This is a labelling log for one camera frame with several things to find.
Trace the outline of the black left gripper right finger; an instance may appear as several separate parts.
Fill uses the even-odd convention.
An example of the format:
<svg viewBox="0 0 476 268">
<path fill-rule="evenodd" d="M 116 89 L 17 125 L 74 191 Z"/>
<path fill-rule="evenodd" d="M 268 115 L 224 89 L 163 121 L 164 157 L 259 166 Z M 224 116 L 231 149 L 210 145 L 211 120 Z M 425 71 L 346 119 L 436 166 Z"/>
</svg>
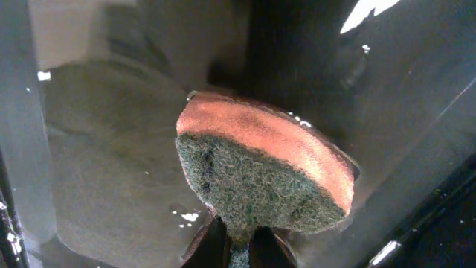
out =
<svg viewBox="0 0 476 268">
<path fill-rule="evenodd" d="M 297 268 L 291 252 L 269 227 L 259 227 L 249 243 L 250 268 Z"/>
</svg>

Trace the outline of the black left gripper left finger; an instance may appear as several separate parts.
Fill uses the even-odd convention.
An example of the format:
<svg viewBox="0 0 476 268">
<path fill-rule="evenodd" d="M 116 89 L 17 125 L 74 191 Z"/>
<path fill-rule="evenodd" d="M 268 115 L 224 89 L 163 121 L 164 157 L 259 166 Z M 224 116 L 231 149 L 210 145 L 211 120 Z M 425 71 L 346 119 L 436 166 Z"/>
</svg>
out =
<svg viewBox="0 0 476 268">
<path fill-rule="evenodd" d="M 214 217 L 200 228 L 188 246 L 181 268 L 228 268 L 231 239 L 221 218 Z"/>
</svg>

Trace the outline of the orange and green sponge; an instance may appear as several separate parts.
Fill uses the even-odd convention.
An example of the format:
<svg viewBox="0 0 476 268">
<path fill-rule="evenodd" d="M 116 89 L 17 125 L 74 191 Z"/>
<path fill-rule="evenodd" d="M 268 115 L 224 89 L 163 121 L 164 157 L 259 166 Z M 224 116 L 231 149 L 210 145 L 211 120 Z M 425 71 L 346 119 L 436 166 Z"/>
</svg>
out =
<svg viewBox="0 0 476 268">
<path fill-rule="evenodd" d="M 264 103 L 191 92 L 176 124 L 185 179 L 231 239 L 228 267 L 250 267 L 249 243 L 269 227 L 315 235 L 350 215 L 358 165 L 310 124 Z"/>
</svg>

